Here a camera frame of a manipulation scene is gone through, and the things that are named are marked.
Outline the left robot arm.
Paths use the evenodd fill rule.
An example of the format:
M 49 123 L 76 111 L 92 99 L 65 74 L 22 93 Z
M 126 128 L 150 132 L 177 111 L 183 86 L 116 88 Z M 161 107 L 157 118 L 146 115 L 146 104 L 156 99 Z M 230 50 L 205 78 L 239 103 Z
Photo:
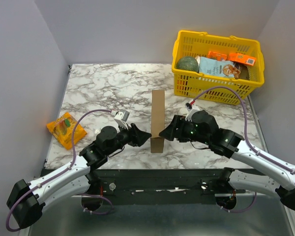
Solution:
M 98 180 L 91 177 L 92 171 L 108 161 L 109 155 L 126 145 L 141 147 L 150 133 L 140 130 L 135 124 L 116 130 L 105 126 L 95 141 L 86 146 L 72 161 L 44 177 L 26 182 L 16 182 L 7 200 L 8 216 L 13 216 L 19 230 L 33 225 L 43 212 L 59 200 L 77 194 L 94 194 L 99 189 Z

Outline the orange snack box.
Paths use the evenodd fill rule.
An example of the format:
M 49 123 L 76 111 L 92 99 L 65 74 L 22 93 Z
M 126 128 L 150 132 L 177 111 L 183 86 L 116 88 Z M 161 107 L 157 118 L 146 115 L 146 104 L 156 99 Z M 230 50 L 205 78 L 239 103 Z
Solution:
M 218 52 L 214 52 L 214 51 L 209 51 L 208 54 L 207 54 L 207 57 L 209 59 L 214 59 L 214 60 L 217 60 L 217 61 L 223 61 L 223 60 L 227 60 L 228 55 L 218 53 Z

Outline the yellow plastic basket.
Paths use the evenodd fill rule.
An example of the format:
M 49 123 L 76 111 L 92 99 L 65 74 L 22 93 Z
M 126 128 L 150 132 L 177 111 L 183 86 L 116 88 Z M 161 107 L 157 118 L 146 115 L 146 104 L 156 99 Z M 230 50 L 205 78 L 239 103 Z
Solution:
M 174 94 L 237 105 L 264 82 L 259 41 L 181 30 L 173 48 Z

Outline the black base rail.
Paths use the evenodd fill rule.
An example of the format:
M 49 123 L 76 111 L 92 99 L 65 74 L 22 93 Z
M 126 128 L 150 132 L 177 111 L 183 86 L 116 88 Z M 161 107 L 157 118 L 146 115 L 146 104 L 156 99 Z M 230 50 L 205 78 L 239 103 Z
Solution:
M 232 195 L 223 169 L 95 170 L 87 175 L 88 194 L 101 194 L 113 205 L 215 204 Z

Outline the orange candy bag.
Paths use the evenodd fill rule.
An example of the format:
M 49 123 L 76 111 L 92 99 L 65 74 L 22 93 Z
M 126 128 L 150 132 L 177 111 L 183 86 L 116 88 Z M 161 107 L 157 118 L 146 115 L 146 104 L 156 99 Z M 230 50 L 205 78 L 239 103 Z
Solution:
M 72 148 L 72 133 L 76 123 L 77 120 L 69 112 L 66 112 L 55 121 L 46 124 L 46 127 L 66 150 L 70 150 Z

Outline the orange juice carton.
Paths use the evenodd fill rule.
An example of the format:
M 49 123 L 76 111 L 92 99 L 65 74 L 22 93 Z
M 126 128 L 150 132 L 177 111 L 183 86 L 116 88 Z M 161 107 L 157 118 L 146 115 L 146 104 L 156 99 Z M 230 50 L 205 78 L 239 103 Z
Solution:
M 237 63 L 242 63 L 245 65 L 253 66 L 256 62 L 256 58 L 241 53 L 230 53 L 228 55 L 228 60 L 234 61 Z

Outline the brown cardboard box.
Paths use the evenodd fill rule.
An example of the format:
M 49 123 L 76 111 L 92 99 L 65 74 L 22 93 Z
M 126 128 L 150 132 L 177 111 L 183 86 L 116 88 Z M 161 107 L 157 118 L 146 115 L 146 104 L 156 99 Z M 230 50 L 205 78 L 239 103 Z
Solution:
M 164 138 L 159 133 L 165 128 L 165 91 L 153 90 L 151 99 L 151 153 L 162 153 Z

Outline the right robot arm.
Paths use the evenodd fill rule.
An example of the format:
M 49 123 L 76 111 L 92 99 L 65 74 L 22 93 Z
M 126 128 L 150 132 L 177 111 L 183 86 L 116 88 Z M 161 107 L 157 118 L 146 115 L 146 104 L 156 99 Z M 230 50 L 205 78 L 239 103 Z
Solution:
M 295 211 L 295 165 L 285 162 L 248 143 L 248 140 L 229 129 L 220 128 L 215 118 L 206 111 L 192 111 L 187 116 L 175 115 L 159 136 L 179 142 L 199 142 L 217 155 L 242 162 L 261 175 L 245 174 L 225 169 L 217 179 L 217 189 L 223 193 L 231 189 L 250 190 L 275 196 Z

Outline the light blue chips bag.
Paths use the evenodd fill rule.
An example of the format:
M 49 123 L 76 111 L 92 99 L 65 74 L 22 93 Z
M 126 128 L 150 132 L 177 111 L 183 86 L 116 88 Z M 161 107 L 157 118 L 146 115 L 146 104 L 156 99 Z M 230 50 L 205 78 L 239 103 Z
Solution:
M 240 74 L 233 62 L 227 60 L 217 61 L 206 57 L 200 58 L 199 72 L 223 78 L 235 78 Z

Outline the aluminium frame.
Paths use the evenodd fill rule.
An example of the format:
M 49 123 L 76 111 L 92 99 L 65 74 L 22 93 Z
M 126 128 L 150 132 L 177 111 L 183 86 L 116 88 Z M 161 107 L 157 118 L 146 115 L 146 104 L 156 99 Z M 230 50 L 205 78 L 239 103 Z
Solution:
M 90 215 L 82 197 L 50 208 L 23 236 L 295 236 L 295 211 L 266 195 L 238 192 L 236 213 L 215 204 L 114 205 Z

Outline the green round melon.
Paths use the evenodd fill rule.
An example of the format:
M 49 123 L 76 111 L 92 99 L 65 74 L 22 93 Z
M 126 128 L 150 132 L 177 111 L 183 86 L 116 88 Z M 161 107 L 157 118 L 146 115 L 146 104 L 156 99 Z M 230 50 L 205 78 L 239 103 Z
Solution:
M 178 62 L 176 63 L 176 69 L 198 73 L 199 63 L 195 58 L 191 56 L 184 56 L 180 58 Z

